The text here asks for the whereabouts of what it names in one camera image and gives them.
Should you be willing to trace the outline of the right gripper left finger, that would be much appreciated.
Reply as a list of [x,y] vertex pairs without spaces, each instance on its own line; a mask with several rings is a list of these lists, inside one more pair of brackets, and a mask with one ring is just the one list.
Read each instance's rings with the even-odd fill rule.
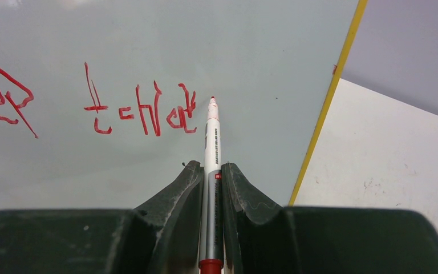
[[134,209],[0,210],[0,273],[198,273],[204,170]]

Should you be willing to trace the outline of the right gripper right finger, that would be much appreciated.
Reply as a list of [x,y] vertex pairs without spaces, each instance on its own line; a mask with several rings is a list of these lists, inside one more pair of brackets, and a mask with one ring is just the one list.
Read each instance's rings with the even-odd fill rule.
[[438,273],[438,233],[404,209],[282,207],[222,166],[225,273]]

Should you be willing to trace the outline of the red white marker pen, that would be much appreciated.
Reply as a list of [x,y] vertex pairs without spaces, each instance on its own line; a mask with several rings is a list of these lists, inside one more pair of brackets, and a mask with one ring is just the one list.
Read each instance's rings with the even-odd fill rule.
[[221,129],[215,97],[208,104],[204,152],[198,267],[200,273],[221,273],[224,267]]

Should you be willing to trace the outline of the yellow framed whiteboard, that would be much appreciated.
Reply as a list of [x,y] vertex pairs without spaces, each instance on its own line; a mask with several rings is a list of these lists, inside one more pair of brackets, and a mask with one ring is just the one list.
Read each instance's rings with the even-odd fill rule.
[[203,161],[292,202],[365,1],[0,1],[0,209],[131,208]]

